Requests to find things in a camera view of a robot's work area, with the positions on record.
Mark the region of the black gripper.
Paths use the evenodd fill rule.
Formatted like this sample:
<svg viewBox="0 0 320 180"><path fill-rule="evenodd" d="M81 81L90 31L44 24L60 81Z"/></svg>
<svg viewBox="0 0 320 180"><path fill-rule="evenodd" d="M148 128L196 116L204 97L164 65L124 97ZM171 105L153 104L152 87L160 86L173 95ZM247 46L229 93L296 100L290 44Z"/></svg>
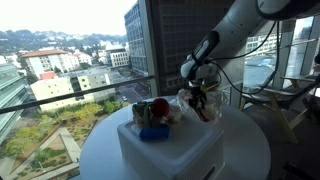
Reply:
<svg viewBox="0 0 320 180"><path fill-rule="evenodd" d="M192 98L189 100L189 105L194 109L204 109L207 102L207 95L201 89L203 80L192 80L189 82Z"/></svg>

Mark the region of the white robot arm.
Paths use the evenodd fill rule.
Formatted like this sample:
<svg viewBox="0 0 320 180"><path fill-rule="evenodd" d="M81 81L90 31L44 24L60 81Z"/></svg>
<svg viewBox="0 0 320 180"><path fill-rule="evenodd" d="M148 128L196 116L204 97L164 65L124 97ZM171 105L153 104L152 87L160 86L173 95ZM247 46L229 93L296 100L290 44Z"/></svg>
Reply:
<svg viewBox="0 0 320 180"><path fill-rule="evenodd" d="M319 14L320 0L235 0L222 20L187 56L180 72L191 86L189 105L197 109L206 94L200 89L203 81L216 74L212 61L228 60L219 54L240 45L265 20L283 21Z"/></svg>

